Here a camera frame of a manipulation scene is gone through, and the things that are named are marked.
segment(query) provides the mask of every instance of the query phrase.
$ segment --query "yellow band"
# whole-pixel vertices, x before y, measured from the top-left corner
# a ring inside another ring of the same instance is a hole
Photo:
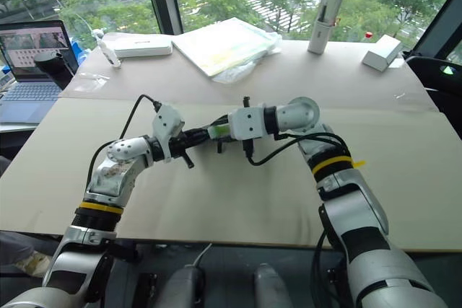
[[[82,203],[80,203],[79,207],[80,208],[97,209],[98,211],[111,212],[111,213],[116,213],[116,214],[122,214],[123,213],[122,208],[101,205],[99,203],[82,202]]]
[[[311,170],[311,172],[315,175],[319,170],[323,169],[326,166],[329,166],[330,164],[333,164],[335,162],[353,162],[351,157],[348,157],[346,155],[340,156],[340,157],[334,157],[330,158],[327,160],[324,160],[323,162],[320,162],[314,168]]]

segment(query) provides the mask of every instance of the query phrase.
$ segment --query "floor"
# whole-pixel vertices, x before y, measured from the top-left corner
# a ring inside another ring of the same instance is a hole
[[[56,246],[55,242],[33,242],[42,252],[52,253]],[[165,247],[154,243],[138,244],[137,249],[142,253],[140,263],[133,265],[116,261],[108,285],[106,307],[132,307],[140,273],[156,274],[157,285],[162,289],[173,272],[192,263],[203,248],[204,245],[175,244]],[[313,307],[309,293],[312,256],[312,250],[303,249],[213,246],[201,261],[201,267],[206,272],[203,307],[255,307],[253,272],[261,263],[272,265],[282,277],[294,308]],[[334,267],[341,259],[339,253],[332,251],[323,252],[321,257],[324,268]],[[418,255],[414,259],[447,305],[462,307],[462,253]],[[2,273],[14,271],[9,266],[0,270]],[[40,279],[36,278],[0,278],[0,305],[39,285]]]

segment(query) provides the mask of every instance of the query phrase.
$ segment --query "laptop touchpad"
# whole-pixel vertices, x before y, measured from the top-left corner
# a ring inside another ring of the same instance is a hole
[[[39,102],[12,102],[10,105],[2,105],[0,121],[2,123],[28,123],[40,106]]]

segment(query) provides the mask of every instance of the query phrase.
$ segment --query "white cable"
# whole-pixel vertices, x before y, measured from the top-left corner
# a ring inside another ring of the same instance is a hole
[[[201,253],[198,255],[198,257],[194,260],[193,262],[193,266],[194,267],[197,267],[197,265],[199,264],[199,261],[201,261],[202,257],[204,256],[204,254],[207,252],[207,250],[210,249],[210,247],[212,246],[211,243],[209,243],[209,245],[207,245],[204,250],[201,251]]]

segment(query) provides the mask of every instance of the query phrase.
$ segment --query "robotic arm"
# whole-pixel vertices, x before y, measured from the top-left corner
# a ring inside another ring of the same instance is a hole
[[[182,132],[184,121],[169,105],[156,108],[153,137],[114,141],[97,168],[66,230],[43,287],[19,295],[4,307],[83,307],[102,299],[113,264],[115,227],[136,177],[154,162],[182,157],[209,139],[242,141],[253,161],[253,140],[272,135],[293,138],[307,162],[323,201],[319,214],[332,247],[346,256],[349,287],[356,307],[446,307],[414,262],[387,238],[386,214],[353,168],[346,144],[319,121],[314,101],[300,97],[288,105],[233,110],[210,126]]]

